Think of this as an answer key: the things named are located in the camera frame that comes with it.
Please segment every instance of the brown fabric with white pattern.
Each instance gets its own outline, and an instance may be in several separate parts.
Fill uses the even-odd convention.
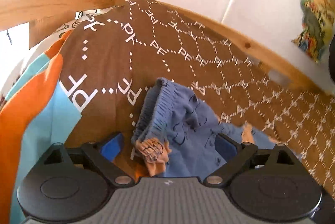
[[[92,95],[90,100],[74,91],[76,97],[69,95],[78,106],[89,103],[68,146],[121,131],[126,144],[115,163],[134,176],[130,137],[146,90],[165,77],[193,89],[221,121],[237,126],[248,122],[301,153],[303,164],[334,197],[335,100],[280,87],[233,42],[202,24],[154,0],[125,2],[82,22],[61,54],[64,87],[73,87],[70,75],[76,82],[86,75],[76,89],[87,98]]]

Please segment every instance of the clothing pile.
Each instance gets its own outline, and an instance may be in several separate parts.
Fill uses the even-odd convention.
[[[334,98],[280,87],[230,40],[155,0],[66,23],[20,64],[0,93],[0,223],[23,219],[16,189],[50,145],[116,131],[123,148],[109,157],[135,179],[205,178],[232,157],[221,133],[287,144],[334,193]]]

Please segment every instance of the light blue fabric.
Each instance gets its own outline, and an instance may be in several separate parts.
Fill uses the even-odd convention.
[[[53,143],[66,141],[80,118],[81,113],[68,99],[58,83],[46,107],[30,122],[23,135],[20,164],[12,195],[11,224],[19,224],[24,220],[16,198],[16,191],[21,181]]]
[[[8,101],[11,97],[19,91],[23,85],[25,85],[34,75],[36,75],[41,68],[45,64],[48,64],[50,61],[49,57],[42,53],[40,54],[25,70],[25,72],[21,75],[18,81],[13,85],[13,87],[9,90],[5,99]]]
[[[158,79],[144,101],[132,143],[157,138],[169,141],[172,150],[162,177],[200,177],[201,180],[226,163],[215,149],[215,138],[224,133],[241,143],[243,129],[218,123],[213,110],[191,89],[165,78]],[[272,149],[267,135],[253,129],[255,144]]]
[[[44,65],[40,68],[40,70],[38,70],[38,72],[37,72],[36,74],[39,74],[39,73],[43,72],[44,70],[46,70],[47,67],[49,66],[49,63],[50,63],[50,61],[47,62],[46,64],[44,64]]]

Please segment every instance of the wooden slat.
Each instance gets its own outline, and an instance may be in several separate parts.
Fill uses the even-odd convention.
[[[69,11],[61,14],[32,20],[29,22],[29,49],[52,34],[62,24],[76,17],[76,12]]]
[[[266,74],[268,74],[271,71],[271,67],[269,67],[268,65],[266,65],[263,62],[259,62],[258,68],[261,69]]]
[[[68,11],[105,9],[116,0],[0,0],[0,31]]]
[[[235,44],[247,55],[259,59],[263,64],[267,65],[271,69],[274,69],[282,73],[284,76],[287,76],[293,82],[292,87],[308,89],[311,91],[320,91],[320,88],[305,74],[295,68],[286,59],[271,51],[266,46],[258,43],[257,41],[248,38],[247,36],[239,33],[238,31],[208,17],[167,3],[160,3],[170,7],[171,9],[177,10],[178,12],[184,14],[190,19],[198,21],[199,23],[202,23],[206,27],[217,32],[218,34],[230,39],[233,44]]]
[[[0,0],[0,31],[18,24],[34,21],[31,30],[38,30],[35,37],[36,40],[39,40],[52,32],[50,30],[56,29],[55,26],[59,22],[66,22],[68,19],[66,14],[69,11],[104,9],[119,2],[123,2],[123,0]],[[170,4],[165,5],[229,38],[246,54],[259,59],[269,68],[287,76],[292,80],[293,87],[313,91],[320,90],[306,75],[264,45],[217,21],[187,9]],[[44,31],[43,26],[47,26],[48,30]]]

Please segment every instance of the cartoon print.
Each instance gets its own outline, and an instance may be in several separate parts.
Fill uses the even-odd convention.
[[[333,38],[335,4],[331,0],[301,0],[303,31],[292,42],[319,62]]]

